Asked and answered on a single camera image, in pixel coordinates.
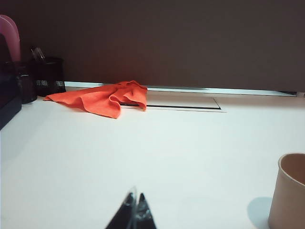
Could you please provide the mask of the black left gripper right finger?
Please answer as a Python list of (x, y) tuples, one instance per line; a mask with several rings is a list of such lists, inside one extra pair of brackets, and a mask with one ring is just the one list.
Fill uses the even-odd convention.
[(136, 206), (134, 218), (134, 229), (157, 229), (152, 212), (143, 193), (140, 194), (138, 204)]

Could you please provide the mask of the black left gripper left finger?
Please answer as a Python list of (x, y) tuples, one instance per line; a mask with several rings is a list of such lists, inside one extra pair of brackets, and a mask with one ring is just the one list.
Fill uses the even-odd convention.
[(132, 187), (124, 197), (106, 229), (131, 229), (136, 209), (137, 189)]

